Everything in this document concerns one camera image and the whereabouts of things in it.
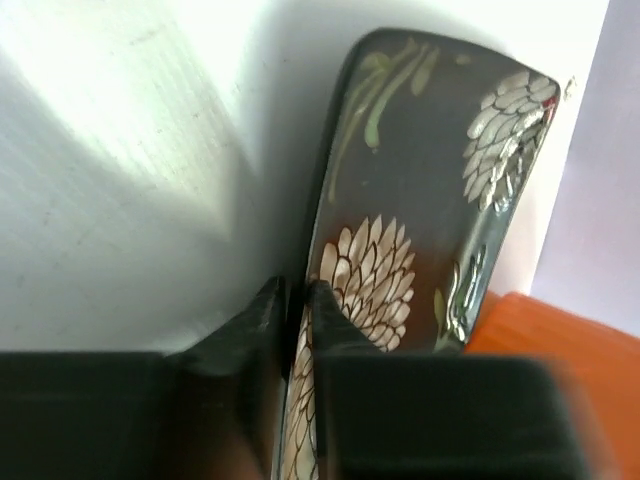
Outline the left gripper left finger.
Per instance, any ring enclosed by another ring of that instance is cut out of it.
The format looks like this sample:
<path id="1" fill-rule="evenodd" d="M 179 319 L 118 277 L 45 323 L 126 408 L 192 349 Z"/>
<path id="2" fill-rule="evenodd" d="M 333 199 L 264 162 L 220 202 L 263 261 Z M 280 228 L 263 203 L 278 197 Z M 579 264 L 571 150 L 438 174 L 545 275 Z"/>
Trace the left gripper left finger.
<path id="1" fill-rule="evenodd" d="M 268 479 L 285 284 L 269 279 L 192 347 L 5 352 L 5 479 Z"/>

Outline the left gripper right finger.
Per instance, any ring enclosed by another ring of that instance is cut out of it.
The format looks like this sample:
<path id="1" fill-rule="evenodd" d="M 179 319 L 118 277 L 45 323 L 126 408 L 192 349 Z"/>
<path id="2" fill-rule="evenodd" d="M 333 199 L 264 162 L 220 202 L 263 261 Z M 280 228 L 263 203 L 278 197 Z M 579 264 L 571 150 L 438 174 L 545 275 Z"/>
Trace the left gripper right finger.
<path id="1" fill-rule="evenodd" d="M 550 371 L 524 357 L 380 351 L 313 283 L 312 358 L 324 479 L 586 479 Z"/>

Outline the black floral square plate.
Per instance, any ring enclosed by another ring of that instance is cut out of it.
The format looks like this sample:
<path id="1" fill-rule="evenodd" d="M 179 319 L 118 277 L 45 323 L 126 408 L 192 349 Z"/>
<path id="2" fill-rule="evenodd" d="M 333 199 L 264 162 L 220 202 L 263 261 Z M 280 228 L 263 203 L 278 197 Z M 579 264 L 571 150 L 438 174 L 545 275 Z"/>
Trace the black floral square plate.
<path id="1" fill-rule="evenodd" d="M 310 289 L 332 289 L 380 351 L 466 354 L 559 103 L 553 79 L 496 51 L 379 29 L 341 71 L 312 210 L 279 475 L 324 479 Z"/>

